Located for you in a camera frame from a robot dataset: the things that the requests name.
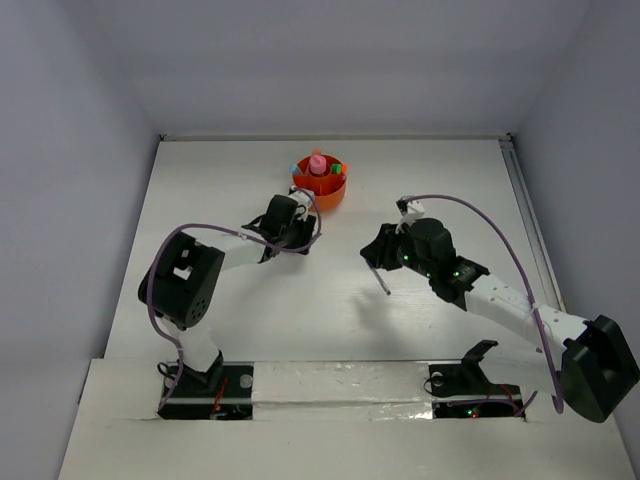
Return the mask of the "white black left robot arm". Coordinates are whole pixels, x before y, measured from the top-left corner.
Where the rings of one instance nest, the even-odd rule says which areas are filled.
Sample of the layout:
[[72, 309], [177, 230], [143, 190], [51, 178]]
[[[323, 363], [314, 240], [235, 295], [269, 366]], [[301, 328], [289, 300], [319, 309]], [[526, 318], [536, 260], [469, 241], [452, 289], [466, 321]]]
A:
[[281, 253], [309, 253], [321, 234], [315, 195], [294, 188], [277, 194], [266, 211], [238, 230], [189, 223], [163, 241], [138, 287], [152, 327], [176, 346], [178, 362], [195, 392], [209, 395], [221, 383], [221, 350], [200, 325], [221, 274], [262, 264]]

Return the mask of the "blue ballpoint pen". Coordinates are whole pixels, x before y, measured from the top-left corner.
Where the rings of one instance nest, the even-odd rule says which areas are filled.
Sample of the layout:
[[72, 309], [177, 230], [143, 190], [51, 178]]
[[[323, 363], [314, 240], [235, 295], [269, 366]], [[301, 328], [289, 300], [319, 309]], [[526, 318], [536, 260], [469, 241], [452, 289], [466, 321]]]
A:
[[379, 271], [368, 260], [365, 260], [365, 263], [366, 263], [367, 267], [369, 268], [369, 270], [374, 275], [377, 283], [380, 285], [380, 287], [383, 290], [384, 294], [386, 296], [390, 296], [391, 295], [391, 290], [390, 290], [389, 286], [387, 285], [387, 283], [382, 278], [382, 276], [379, 273]]

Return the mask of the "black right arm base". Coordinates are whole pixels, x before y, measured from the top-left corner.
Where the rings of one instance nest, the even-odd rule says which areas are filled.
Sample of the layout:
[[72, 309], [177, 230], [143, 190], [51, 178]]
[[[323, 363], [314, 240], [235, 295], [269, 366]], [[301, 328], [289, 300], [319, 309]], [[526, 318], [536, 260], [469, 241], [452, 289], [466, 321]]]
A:
[[521, 389], [491, 383], [480, 368], [484, 356], [498, 343], [482, 340], [458, 362], [428, 367], [424, 391], [433, 398], [436, 419], [482, 419], [524, 416]]

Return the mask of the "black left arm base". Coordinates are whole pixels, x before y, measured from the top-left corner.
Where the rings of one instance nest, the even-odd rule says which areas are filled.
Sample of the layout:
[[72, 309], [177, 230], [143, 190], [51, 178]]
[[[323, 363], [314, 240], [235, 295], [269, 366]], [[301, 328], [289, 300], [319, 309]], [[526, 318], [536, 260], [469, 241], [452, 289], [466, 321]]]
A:
[[226, 363], [216, 359], [206, 372], [186, 366], [172, 392], [178, 372], [177, 364], [160, 362], [158, 372], [164, 377], [161, 399], [168, 399], [158, 409], [165, 420], [251, 420], [253, 417], [253, 363]]

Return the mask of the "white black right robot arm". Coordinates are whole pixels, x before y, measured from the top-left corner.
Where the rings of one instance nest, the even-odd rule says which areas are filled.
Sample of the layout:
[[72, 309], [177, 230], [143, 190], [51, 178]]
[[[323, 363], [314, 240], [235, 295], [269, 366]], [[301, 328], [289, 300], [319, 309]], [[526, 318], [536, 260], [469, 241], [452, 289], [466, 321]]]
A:
[[509, 359], [498, 342], [479, 341], [456, 363], [431, 368], [434, 396], [484, 395], [500, 384], [546, 391], [581, 417], [602, 423], [639, 381], [639, 368], [613, 319], [594, 320], [537, 304], [486, 267], [456, 253], [450, 232], [433, 218], [410, 225], [385, 223], [361, 256], [374, 270], [409, 269], [426, 278], [436, 296], [490, 320], [533, 346], [530, 356]]

